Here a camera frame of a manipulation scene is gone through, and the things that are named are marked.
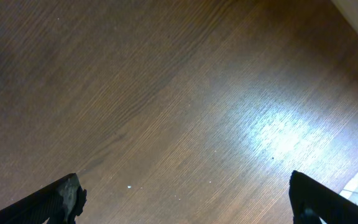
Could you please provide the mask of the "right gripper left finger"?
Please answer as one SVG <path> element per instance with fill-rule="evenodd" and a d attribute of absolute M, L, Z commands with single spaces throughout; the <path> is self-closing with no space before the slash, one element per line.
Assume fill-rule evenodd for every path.
<path fill-rule="evenodd" d="M 71 173 L 0 210 L 0 224 L 75 224 L 86 196 L 78 176 Z"/>

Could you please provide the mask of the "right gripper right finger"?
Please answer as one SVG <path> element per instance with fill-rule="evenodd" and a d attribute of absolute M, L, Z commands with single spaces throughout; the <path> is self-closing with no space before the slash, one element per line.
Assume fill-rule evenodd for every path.
<path fill-rule="evenodd" d="M 306 174 L 294 170 L 289 184 L 294 224 L 358 224 L 358 205 Z"/>

